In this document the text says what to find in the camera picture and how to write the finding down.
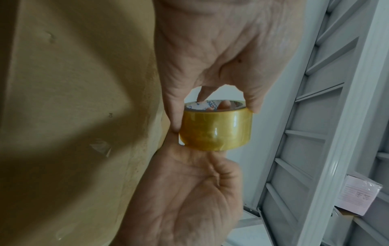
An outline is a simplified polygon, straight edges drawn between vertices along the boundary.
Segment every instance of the tape label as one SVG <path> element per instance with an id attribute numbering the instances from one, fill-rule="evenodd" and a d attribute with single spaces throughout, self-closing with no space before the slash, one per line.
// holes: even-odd
<path id="1" fill-rule="evenodd" d="M 208 108 L 216 110 L 219 104 L 224 100 L 207 100 L 204 102 L 192 102 L 185 104 L 186 109 L 196 110 L 196 111 L 205 111 Z M 239 101 L 230 101 L 231 108 L 230 110 L 237 110 L 246 107 L 245 103 Z"/>

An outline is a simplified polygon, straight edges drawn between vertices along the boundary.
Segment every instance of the cardboard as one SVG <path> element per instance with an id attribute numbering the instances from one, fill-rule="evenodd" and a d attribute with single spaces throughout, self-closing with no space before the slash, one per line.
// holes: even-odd
<path id="1" fill-rule="evenodd" d="M 382 185 L 359 174 L 346 175 L 335 206 L 363 216 L 373 203 Z"/>
<path id="2" fill-rule="evenodd" d="M 0 23 L 0 245 L 108 245 L 168 127 L 152 3 L 4 0 Z"/>

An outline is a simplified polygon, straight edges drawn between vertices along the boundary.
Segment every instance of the packing tape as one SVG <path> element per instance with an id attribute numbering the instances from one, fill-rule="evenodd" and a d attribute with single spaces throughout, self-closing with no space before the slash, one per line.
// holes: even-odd
<path id="1" fill-rule="evenodd" d="M 216 110 L 222 101 L 185 104 L 180 130 L 185 145 L 197 150 L 223 151 L 250 141 L 252 112 L 242 101 L 230 101 L 230 109 Z"/>

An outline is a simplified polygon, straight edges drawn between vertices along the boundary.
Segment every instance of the white wall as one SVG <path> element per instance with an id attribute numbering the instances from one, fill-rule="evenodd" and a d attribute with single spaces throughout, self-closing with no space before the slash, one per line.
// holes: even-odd
<path id="1" fill-rule="evenodd" d="M 251 141 L 246 146 L 230 150 L 227 157 L 240 164 L 244 176 L 244 202 L 256 207 L 255 195 L 260 179 L 265 180 L 267 174 L 263 169 L 267 160 L 272 158 L 271 150 L 279 128 L 284 125 L 285 118 L 297 94 L 298 86 L 304 74 L 306 64 L 313 48 L 314 33 L 323 19 L 322 13 L 328 0 L 307 0 L 304 34 L 296 54 L 286 66 L 284 72 L 266 95 L 261 112 L 254 115 Z M 195 101 L 200 88 L 195 88 L 185 102 Z M 232 86 L 223 86 L 214 92 L 209 99 L 243 100 L 243 94 Z"/>

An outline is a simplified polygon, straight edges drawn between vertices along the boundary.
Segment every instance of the hand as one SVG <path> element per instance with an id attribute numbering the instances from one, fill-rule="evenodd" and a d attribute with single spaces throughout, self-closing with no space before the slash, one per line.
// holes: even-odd
<path id="1" fill-rule="evenodd" d="M 111 246 L 220 246 L 242 212 L 238 164 L 222 152 L 181 146 L 169 132 Z"/>
<path id="2" fill-rule="evenodd" d="M 300 42 L 305 1 L 154 0 L 155 52 L 173 131 L 198 86 L 203 101 L 234 85 L 258 113 Z"/>

